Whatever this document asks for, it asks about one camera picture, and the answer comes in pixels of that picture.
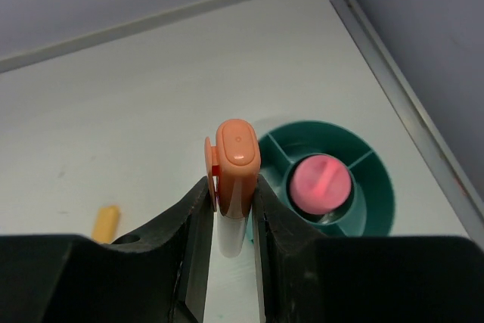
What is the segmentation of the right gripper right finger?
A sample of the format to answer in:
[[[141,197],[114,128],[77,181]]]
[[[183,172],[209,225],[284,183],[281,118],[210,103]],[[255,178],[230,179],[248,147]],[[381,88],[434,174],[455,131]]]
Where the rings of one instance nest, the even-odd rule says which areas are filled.
[[[252,217],[262,322],[483,320],[483,252],[470,239],[328,237],[264,179]]]

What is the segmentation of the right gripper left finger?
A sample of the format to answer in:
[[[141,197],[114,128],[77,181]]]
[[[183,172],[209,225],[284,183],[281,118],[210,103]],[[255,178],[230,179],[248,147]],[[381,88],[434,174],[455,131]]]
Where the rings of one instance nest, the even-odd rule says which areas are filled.
[[[206,179],[139,228],[1,239],[3,322],[201,322],[213,212]]]

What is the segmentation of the orange highlighter cap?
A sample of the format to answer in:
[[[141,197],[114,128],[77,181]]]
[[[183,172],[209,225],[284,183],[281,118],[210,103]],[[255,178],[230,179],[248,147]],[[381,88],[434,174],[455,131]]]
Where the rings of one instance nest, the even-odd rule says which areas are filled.
[[[259,142],[245,120],[224,121],[216,143],[204,143],[206,174],[213,209],[230,219],[249,215],[261,166]]]

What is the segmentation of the orange clear highlighter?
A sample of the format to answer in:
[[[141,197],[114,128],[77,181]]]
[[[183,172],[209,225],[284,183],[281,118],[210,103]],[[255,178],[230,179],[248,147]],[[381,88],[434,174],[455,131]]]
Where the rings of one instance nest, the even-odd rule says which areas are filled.
[[[227,258],[237,257],[243,246],[248,218],[232,219],[217,214],[217,234],[221,254]]]

